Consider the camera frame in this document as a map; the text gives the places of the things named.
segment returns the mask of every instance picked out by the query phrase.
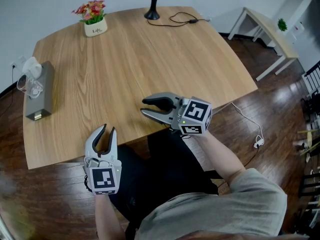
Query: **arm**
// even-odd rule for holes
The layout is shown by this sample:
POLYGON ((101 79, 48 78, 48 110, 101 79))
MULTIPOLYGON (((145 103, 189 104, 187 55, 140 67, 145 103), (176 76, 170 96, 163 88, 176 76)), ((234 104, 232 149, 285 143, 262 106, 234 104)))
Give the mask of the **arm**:
POLYGON ((206 131, 204 136, 196 136, 195 139, 211 161, 214 169, 229 185, 246 170, 238 157, 209 131, 206 131))
POLYGON ((100 240, 126 239, 108 195, 95 196, 95 224, 100 240))

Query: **green leaves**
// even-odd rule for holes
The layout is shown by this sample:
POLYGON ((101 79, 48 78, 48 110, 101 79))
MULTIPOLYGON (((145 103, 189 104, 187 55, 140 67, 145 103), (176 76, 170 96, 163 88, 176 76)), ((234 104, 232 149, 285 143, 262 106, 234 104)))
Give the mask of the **green leaves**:
POLYGON ((88 20, 81 19, 79 21, 84 22, 87 25, 91 25, 91 24, 95 24, 95 23, 102 21, 104 16, 106 16, 106 15, 107 15, 106 13, 103 13, 103 11, 101 11, 100 15, 94 15, 93 18, 90 18, 88 20))
POLYGON ((278 21, 278 28, 281 30, 281 31, 286 31, 288 29, 287 27, 287 24, 286 22, 284 21, 283 18, 280 18, 279 21, 278 21))

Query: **white cable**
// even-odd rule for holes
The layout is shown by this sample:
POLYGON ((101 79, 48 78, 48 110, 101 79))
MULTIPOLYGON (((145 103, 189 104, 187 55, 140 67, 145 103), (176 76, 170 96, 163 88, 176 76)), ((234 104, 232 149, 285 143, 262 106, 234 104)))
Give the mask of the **white cable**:
POLYGON ((265 139, 264 139, 264 135, 263 135, 263 133, 262 133, 262 128, 261 128, 260 124, 256 123, 255 121, 253 121, 253 120, 250 119, 249 117, 245 116, 245 115, 242 113, 241 109, 238 108, 233 102, 231 102, 231 104, 236 108, 236 110, 238 109, 238 110, 237 110, 238 113, 239 113, 239 111, 240 111, 240 114, 241 114, 243 117, 245 117, 246 119, 248 119, 249 121, 251 121, 252 123, 254 123, 254 124, 256 124, 257 126, 260 127, 261 136, 260 136, 260 135, 257 135, 257 136, 255 137, 255 142, 258 142, 258 141, 257 141, 257 138, 259 137, 259 138, 262 140, 262 144, 261 144, 261 145, 265 144, 265 139))

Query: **wall outlet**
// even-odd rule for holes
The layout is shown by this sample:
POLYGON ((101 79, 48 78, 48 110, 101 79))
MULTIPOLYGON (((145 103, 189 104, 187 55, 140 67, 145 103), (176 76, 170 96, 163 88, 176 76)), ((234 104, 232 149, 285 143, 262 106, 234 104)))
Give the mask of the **wall outlet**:
POLYGON ((212 17, 211 15, 209 15, 208 17, 206 17, 206 20, 207 20, 208 22, 211 22, 211 21, 213 20, 213 18, 214 18, 214 17, 212 17))
POLYGON ((20 56, 19 57, 19 62, 21 63, 21 64, 23 64, 23 63, 25 63, 26 62, 26 58, 25 58, 25 56, 20 56))
POLYGON ((12 67, 14 66, 15 69, 18 69, 18 66, 15 62, 10 63, 9 68, 12 70, 12 67))

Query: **black pants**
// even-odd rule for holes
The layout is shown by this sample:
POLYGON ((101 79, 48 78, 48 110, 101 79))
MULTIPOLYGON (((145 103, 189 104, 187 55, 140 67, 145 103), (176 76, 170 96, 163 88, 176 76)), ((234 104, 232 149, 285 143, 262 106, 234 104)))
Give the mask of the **black pants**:
POLYGON ((148 136, 151 158, 142 160, 130 147, 118 147, 120 188, 109 195, 113 205, 139 228, 156 207, 185 193, 218 194, 188 146, 169 129, 148 136))

